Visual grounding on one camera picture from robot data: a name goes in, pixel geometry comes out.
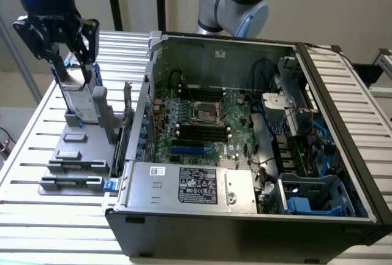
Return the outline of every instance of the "white wall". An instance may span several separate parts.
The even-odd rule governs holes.
[[[392,0],[267,0],[269,20],[260,37],[338,44],[356,62],[370,62],[380,47],[392,48]],[[109,0],[76,0],[83,17],[97,18],[101,29],[113,29]],[[167,29],[194,32],[198,0],[167,0]],[[126,30],[157,29],[155,0],[120,0]],[[23,14],[19,0],[1,0],[0,15],[33,72],[48,72],[45,61],[36,61],[13,32],[12,22]],[[0,51],[6,60],[9,54]],[[16,71],[13,62],[1,70]]]
[[[266,1],[270,16],[261,38],[338,44],[356,62],[371,62],[378,48],[392,48],[392,0]],[[155,0],[127,2],[131,30],[157,28]],[[166,10],[169,31],[195,31],[198,0],[167,0]]]

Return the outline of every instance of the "blue clip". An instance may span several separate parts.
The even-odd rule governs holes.
[[[316,127],[318,127],[325,135],[325,138],[328,137],[328,129],[326,129],[324,126],[322,126],[321,124],[319,124],[317,121],[314,121],[313,119],[309,119],[309,122],[311,124],[314,124]]]
[[[96,72],[97,85],[98,85],[98,86],[103,86],[104,83],[103,83],[102,77],[101,77],[101,75],[100,75],[100,67],[99,67],[98,63],[95,63],[95,64],[94,64],[94,70],[95,70],[95,72]]]
[[[104,192],[115,192],[117,182],[116,181],[106,181],[104,185]]]
[[[84,124],[83,120],[81,120],[79,117],[78,117],[78,123],[79,123],[79,127],[82,127]]]
[[[342,212],[341,206],[336,206],[328,211],[312,211],[308,198],[298,198],[296,196],[287,201],[287,206],[291,214],[299,215],[338,216]]]

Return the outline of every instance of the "sticker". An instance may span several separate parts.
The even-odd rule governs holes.
[[[216,50],[215,51],[215,58],[225,58],[226,52],[224,50]]]
[[[92,101],[91,93],[87,87],[84,91],[64,91],[64,95],[75,114],[83,122],[95,123],[98,121],[94,102]]]
[[[181,167],[178,200],[189,204],[218,204],[216,170]]]
[[[151,166],[149,168],[149,175],[165,175],[165,167],[164,166]]]

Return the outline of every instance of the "metal slatted shelf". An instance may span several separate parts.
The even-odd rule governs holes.
[[[126,80],[133,82],[132,107],[136,107],[135,101],[148,61],[145,57],[148,37],[148,34],[125,32],[100,33],[98,60],[104,85],[108,89],[109,104],[115,111],[123,110],[122,88]],[[319,72],[325,77],[333,98],[341,103],[342,108],[352,106],[356,101],[359,105],[364,104],[354,107],[353,111],[365,109],[365,112],[343,111],[341,115],[345,121],[366,126],[375,124],[372,126],[373,131],[382,130],[378,126],[383,125],[378,123],[378,115],[369,111],[367,99],[356,83],[348,80],[352,74],[343,64],[339,64],[339,58],[323,50],[316,51],[312,56],[322,65]],[[329,84],[333,82],[333,77],[344,77],[345,82]],[[38,194],[38,180],[45,174],[46,163],[65,125],[64,110],[61,93],[52,83],[0,171],[0,263],[9,260],[29,264],[129,264],[128,257],[121,253],[103,216],[100,206],[104,200],[102,197]],[[392,140],[390,136],[372,134],[353,134],[353,138],[358,144],[374,141],[387,148]],[[368,145],[358,146],[367,152]],[[379,185],[385,191],[384,198],[392,205],[392,170],[389,162],[369,162],[367,166],[374,177],[380,180]],[[372,247],[350,248],[330,264],[389,265],[392,259],[391,238],[388,236]],[[184,264],[184,261],[154,260],[152,263]]]

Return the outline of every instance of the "cable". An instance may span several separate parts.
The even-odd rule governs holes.
[[[271,160],[275,160],[275,157],[272,157],[272,158],[269,158],[269,159],[267,159],[267,160],[265,160],[265,161],[262,161],[262,162],[260,162],[259,164],[261,165],[261,164],[265,164],[265,163],[267,163],[267,162],[269,162],[269,161],[271,161]]]
[[[0,129],[8,135],[8,137],[10,138],[11,141],[13,141],[14,144],[17,143],[17,142],[12,138],[12,136],[8,133],[8,131],[7,131],[6,129],[4,129],[4,128],[2,128],[2,127],[0,127]]]
[[[179,73],[180,75],[183,75],[183,71],[180,68],[174,68],[172,71],[169,73],[169,79],[167,83],[167,87],[170,89],[172,88],[172,77],[174,73]]]
[[[228,93],[226,93],[225,95],[222,95],[222,97],[219,99],[218,103],[221,102],[225,97],[228,97],[228,95],[230,95],[232,93],[232,91],[233,90],[231,89],[231,90],[229,90]]]
[[[261,58],[261,59],[257,60],[257,61],[253,64],[253,67],[252,67],[252,70],[251,70],[251,71],[252,71],[252,95],[254,94],[254,90],[255,90],[255,71],[256,71],[256,66],[257,66],[258,63],[264,62],[264,61],[266,61],[267,63],[269,63],[269,64],[272,66],[273,72],[275,73],[275,65],[271,62],[271,60],[269,60],[269,59],[267,59],[267,58]],[[265,77],[265,74],[264,74],[264,71],[261,71],[261,74],[263,75],[264,81],[267,82],[266,77]]]
[[[324,167],[323,167],[323,170],[321,171],[320,177],[325,176],[327,169],[328,169],[328,155],[325,155],[324,156]]]
[[[189,91],[189,95],[190,95],[190,97],[192,98],[192,102],[195,102],[195,100],[194,100],[194,98],[193,98],[193,96],[192,96],[192,93],[190,92],[190,89],[189,89],[188,84],[186,83],[185,86],[186,86],[186,88],[187,88],[188,91]]]
[[[253,104],[254,104],[255,102],[258,102],[258,103],[260,103],[260,104],[263,103],[263,102],[260,101],[260,100],[252,99],[251,104],[249,104],[249,111],[250,111],[250,112],[252,112],[252,106],[253,106]]]
[[[197,119],[197,118],[195,118],[195,117],[191,117],[191,119],[192,119],[192,120],[199,121],[199,122],[208,122],[208,123],[216,124],[216,121],[202,120],[202,119]]]
[[[227,112],[220,119],[223,120],[223,118],[226,117],[233,108],[234,107],[231,107],[229,110],[227,110]]]

